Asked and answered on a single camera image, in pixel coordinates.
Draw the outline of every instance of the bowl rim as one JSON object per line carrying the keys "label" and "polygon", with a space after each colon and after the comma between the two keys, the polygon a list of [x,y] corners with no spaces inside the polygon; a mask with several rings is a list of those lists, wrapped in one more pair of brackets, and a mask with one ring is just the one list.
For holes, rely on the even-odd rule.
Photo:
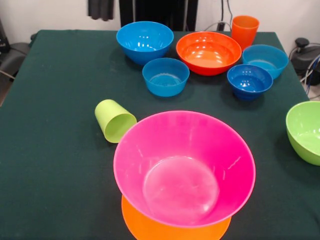
{"label": "bowl rim", "polygon": [[[159,49],[154,50],[154,51],[139,51],[139,50],[135,50],[135,49],[128,48],[128,47],[126,47],[125,45],[123,45],[123,44],[119,41],[119,38],[118,38],[119,32],[120,32],[121,30],[123,30],[124,28],[129,28],[131,25],[140,24],[140,23],[152,23],[152,24],[155,24],[155,25],[162,25],[162,26],[164,26],[165,29],[169,30],[169,32],[170,32],[170,36],[171,36],[170,42],[169,42],[168,44],[166,44],[165,46],[163,46],[162,48],[159,48]],[[134,52],[138,52],[138,53],[154,53],[154,52],[157,52],[157,51],[160,51],[160,50],[163,50],[163,49],[169,47],[169,46],[172,44],[172,42],[174,41],[175,35],[174,35],[174,32],[173,32],[168,26],[166,26],[166,25],[164,25],[164,24],[162,24],[162,23],[155,22],[155,21],[134,21],[134,22],[128,23],[127,25],[124,25],[123,27],[121,27],[121,28],[117,31],[115,38],[116,38],[116,41],[118,42],[118,44],[119,44],[121,47],[123,47],[123,48],[125,48],[125,49],[127,49],[127,50],[134,51]]]}
{"label": "bowl rim", "polygon": [[[234,85],[234,84],[231,82],[230,78],[229,78],[230,71],[231,71],[232,69],[237,68],[237,67],[244,67],[244,66],[246,66],[246,67],[251,67],[251,68],[258,68],[260,71],[267,73],[267,76],[271,79],[271,84],[270,84],[270,86],[268,86],[267,88],[265,88],[264,90],[261,90],[261,91],[248,91],[248,90],[239,88],[239,87],[237,87],[236,85]],[[232,87],[234,87],[234,88],[236,88],[236,89],[239,89],[239,90],[241,90],[241,91],[243,91],[243,92],[250,93],[250,94],[260,94],[260,93],[264,93],[264,92],[268,91],[268,90],[272,87],[272,85],[274,84],[274,79],[273,79],[273,77],[271,76],[271,74],[270,74],[267,70],[263,69],[262,67],[255,66],[255,65],[251,65],[251,64],[239,64],[239,65],[233,66],[232,68],[230,68],[230,69],[228,70],[228,72],[227,72],[227,74],[226,74],[226,78],[228,79],[228,82],[229,82],[229,84],[230,84]]]}
{"label": "bowl rim", "polygon": [[307,104],[318,104],[318,105],[320,106],[320,101],[310,101],[310,100],[309,100],[309,101],[303,101],[303,102],[297,103],[296,105],[292,106],[292,107],[290,108],[290,110],[287,112],[286,116],[285,116],[285,126],[286,126],[286,129],[287,129],[287,132],[290,134],[290,136],[295,140],[295,142],[296,142],[299,146],[301,146],[303,149],[307,150],[309,153],[312,153],[312,154],[314,154],[315,156],[320,157],[320,154],[319,154],[319,153],[316,153],[316,152],[314,152],[313,150],[308,149],[308,147],[302,145],[302,144],[297,140],[296,136],[293,135],[293,133],[292,133],[292,131],[291,131],[289,125],[288,125],[289,114],[291,113],[291,111],[292,111],[293,109],[295,109],[296,107],[299,107],[299,106],[301,106],[301,105],[307,105]]}
{"label": "bowl rim", "polygon": [[286,66],[289,64],[289,58],[287,56],[287,54],[284,52],[284,50],[280,49],[280,48],[277,48],[275,46],[271,46],[271,45],[266,45],[266,44],[254,44],[254,45],[251,45],[251,46],[247,46],[244,50],[243,50],[243,53],[242,53],[242,59],[246,61],[246,57],[245,57],[245,54],[248,53],[248,50],[249,49],[254,49],[254,48],[257,48],[257,47],[264,47],[264,48],[270,48],[270,49],[274,49],[276,50],[278,53],[280,53],[281,55],[285,56],[285,64],[283,64],[282,67],[277,67],[276,69],[271,69],[271,70],[268,70],[268,71],[277,71],[277,70],[283,70],[286,68]]}
{"label": "bowl rim", "polygon": [[[236,56],[236,60],[234,60],[232,63],[227,64],[227,65],[223,65],[223,66],[219,66],[219,67],[206,67],[206,66],[201,66],[201,65],[196,65],[196,64],[190,63],[189,61],[187,61],[184,57],[182,57],[182,56],[180,55],[179,50],[178,50],[178,45],[179,45],[179,43],[180,43],[180,41],[181,41],[182,39],[187,38],[187,37],[190,36],[190,35],[197,35],[197,34],[204,34],[204,33],[205,33],[205,34],[211,34],[211,35],[223,35],[224,37],[230,39],[232,42],[234,42],[234,43],[237,45],[237,47],[238,47],[238,49],[239,49],[239,56],[238,56],[238,57]],[[175,51],[176,51],[176,53],[178,54],[179,58],[182,59],[184,62],[188,63],[188,64],[191,65],[191,66],[195,66],[195,67],[197,67],[197,68],[204,68],[204,69],[221,69],[221,68],[227,68],[227,67],[229,67],[229,66],[234,65],[237,61],[239,61],[239,59],[240,59],[241,56],[242,56],[241,46],[239,45],[239,43],[237,43],[236,40],[234,40],[232,37],[230,37],[230,36],[228,36],[228,35],[226,35],[226,34],[222,34],[222,33],[215,32],[215,31],[195,31],[195,32],[192,32],[192,33],[188,33],[188,34],[184,35],[183,37],[181,37],[181,38],[178,40],[178,42],[177,42],[176,45],[175,45]]]}
{"label": "bowl rim", "polygon": [[[128,196],[124,193],[122,187],[119,185],[119,178],[118,178],[118,175],[117,175],[117,172],[116,172],[116,159],[117,159],[117,156],[119,154],[119,146],[121,146],[122,142],[124,142],[124,139],[126,138],[126,136],[128,134],[130,134],[130,132],[134,129],[135,126],[143,123],[144,121],[148,120],[149,118],[153,118],[155,116],[159,116],[159,115],[165,115],[165,114],[168,114],[168,113],[189,113],[189,114],[195,114],[195,115],[201,115],[201,116],[205,116],[206,118],[211,118],[211,119],[214,119],[215,121],[218,121],[219,123],[221,123],[222,125],[225,125],[228,129],[230,129],[235,135],[237,135],[238,139],[243,143],[244,147],[246,148],[248,154],[249,154],[249,157],[250,157],[250,161],[252,163],[252,183],[251,183],[251,186],[250,186],[250,189],[248,191],[248,194],[247,196],[245,197],[245,199],[243,200],[242,204],[239,205],[239,207],[237,207],[233,212],[231,212],[229,215],[225,216],[224,218],[218,220],[218,221],[215,221],[215,222],[210,222],[210,223],[206,223],[206,224],[202,224],[202,225],[179,225],[179,224],[172,224],[170,222],[166,222],[166,221],[163,221],[163,220],[159,220],[159,219],[156,219],[155,217],[153,216],[149,216],[147,215],[144,211],[141,211],[132,201],[131,199],[128,198]],[[145,117],[144,119],[140,120],[139,122],[137,122],[134,126],[132,126],[124,135],[123,137],[121,138],[120,142],[118,143],[118,145],[116,146],[116,149],[115,149],[115,152],[114,152],[114,157],[113,157],[113,174],[114,174],[114,178],[115,178],[115,182],[120,190],[120,192],[122,193],[122,195],[127,199],[127,201],[135,208],[137,209],[140,213],[142,213],[143,215],[147,216],[148,218],[158,222],[158,223],[162,223],[162,224],[165,224],[165,225],[169,225],[169,226],[172,226],[172,227],[177,227],[177,228],[202,228],[202,227],[207,227],[207,226],[210,226],[210,225],[213,225],[213,224],[217,224],[217,223],[220,223],[230,217],[232,217],[233,215],[235,215],[237,212],[240,211],[241,208],[243,208],[243,206],[247,203],[247,201],[249,200],[250,196],[252,195],[252,192],[254,190],[254,186],[255,186],[255,183],[256,183],[256,173],[257,173],[257,170],[256,170],[256,162],[255,162],[255,159],[254,159],[254,156],[248,146],[248,144],[246,143],[246,141],[242,138],[242,136],[236,131],[234,130],[231,126],[229,126],[228,124],[226,124],[225,122],[223,122],[222,120],[216,118],[216,117],[213,117],[211,115],[208,115],[208,114],[205,114],[205,113],[201,113],[201,112],[197,112],[197,111],[189,111],[189,110],[171,110],[171,111],[163,111],[163,112],[159,112],[159,113],[155,113],[155,114],[152,114],[152,115],[149,115],[147,117]]]}
{"label": "bowl rim", "polygon": [[[145,70],[146,70],[145,68],[148,66],[149,63],[151,63],[151,62],[153,62],[153,61],[155,61],[155,62],[157,62],[157,61],[160,61],[160,62],[165,61],[165,62],[167,62],[168,60],[179,63],[181,66],[183,66],[183,67],[187,70],[187,76],[186,76],[186,78],[185,78],[183,81],[181,81],[181,82],[179,82],[178,84],[175,84],[175,85],[163,86],[163,85],[155,84],[155,83],[153,83],[152,81],[150,81],[150,79],[147,79],[147,78],[145,77]],[[187,66],[183,61],[180,61],[180,60],[178,60],[178,59],[171,58],[171,57],[160,57],[160,58],[156,58],[156,59],[153,59],[153,60],[151,60],[151,61],[148,61],[148,62],[143,66],[142,76],[143,76],[143,78],[144,78],[144,80],[145,80],[146,82],[148,82],[148,83],[150,83],[150,84],[152,84],[152,85],[154,85],[154,86],[162,87],[162,88],[170,88],[170,87],[179,86],[179,85],[181,85],[181,84],[185,84],[185,82],[189,79],[190,70],[189,70],[188,66]]]}

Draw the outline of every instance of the cup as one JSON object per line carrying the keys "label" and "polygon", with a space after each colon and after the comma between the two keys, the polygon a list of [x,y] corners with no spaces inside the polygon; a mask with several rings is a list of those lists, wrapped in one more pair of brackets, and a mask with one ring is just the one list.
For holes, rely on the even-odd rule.
{"label": "cup", "polygon": [[258,19],[253,16],[236,16],[232,21],[231,37],[237,41],[242,51],[252,45],[259,27]]}
{"label": "cup", "polygon": [[123,135],[137,123],[137,119],[117,102],[106,99],[94,110],[105,139],[110,143],[119,143]]}

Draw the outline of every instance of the dark blue bowl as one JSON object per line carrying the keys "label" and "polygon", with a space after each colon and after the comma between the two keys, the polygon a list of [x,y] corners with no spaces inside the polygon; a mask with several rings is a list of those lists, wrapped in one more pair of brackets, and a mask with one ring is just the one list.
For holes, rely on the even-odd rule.
{"label": "dark blue bowl", "polygon": [[274,83],[270,73],[259,66],[249,64],[232,67],[227,73],[227,78],[234,95],[247,101],[258,98]]}
{"label": "dark blue bowl", "polygon": [[174,33],[158,22],[137,21],[123,26],[117,32],[116,40],[132,61],[145,65],[166,54],[174,40]]}

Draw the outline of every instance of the pink bowl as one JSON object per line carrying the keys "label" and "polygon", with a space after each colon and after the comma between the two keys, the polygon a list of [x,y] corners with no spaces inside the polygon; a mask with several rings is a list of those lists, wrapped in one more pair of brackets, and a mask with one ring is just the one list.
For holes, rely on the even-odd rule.
{"label": "pink bowl", "polygon": [[142,214],[162,224],[198,228],[244,206],[256,179],[241,136],[224,122],[193,111],[167,111],[134,125],[118,144],[117,185]]}

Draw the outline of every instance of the green bowl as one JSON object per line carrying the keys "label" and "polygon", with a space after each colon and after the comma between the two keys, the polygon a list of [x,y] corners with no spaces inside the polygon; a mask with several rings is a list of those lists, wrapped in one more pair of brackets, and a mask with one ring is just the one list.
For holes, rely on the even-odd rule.
{"label": "green bowl", "polygon": [[285,123],[296,153],[306,162],[320,166],[320,101],[305,101],[293,106]]}

